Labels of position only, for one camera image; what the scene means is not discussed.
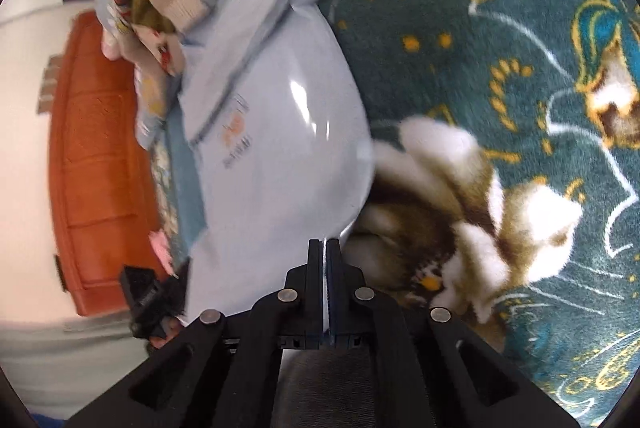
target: rug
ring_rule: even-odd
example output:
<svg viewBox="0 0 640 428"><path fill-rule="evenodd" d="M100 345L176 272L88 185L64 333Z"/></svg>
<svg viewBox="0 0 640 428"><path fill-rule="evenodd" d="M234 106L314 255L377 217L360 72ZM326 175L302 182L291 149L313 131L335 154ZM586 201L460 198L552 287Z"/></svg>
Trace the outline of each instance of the rug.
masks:
<svg viewBox="0 0 640 428"><path fill-rule="evenodd" d="M598 426L640 363L636 1L320 7L376 139L347 261L402 305L497 332Z"/></svg>

